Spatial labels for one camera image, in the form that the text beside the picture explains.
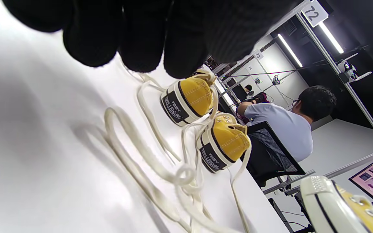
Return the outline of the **person's left hand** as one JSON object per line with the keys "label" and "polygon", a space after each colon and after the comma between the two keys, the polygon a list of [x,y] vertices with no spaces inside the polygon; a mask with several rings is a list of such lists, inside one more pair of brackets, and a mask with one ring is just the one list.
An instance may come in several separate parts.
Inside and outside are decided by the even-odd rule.
{"label": "person's left hand", "polygon": [[118,53],[130,70],[189,77],[208,56],[236,62],[300,0],[4,0],[37,31],[62,30],[68,54],[100,67]]}

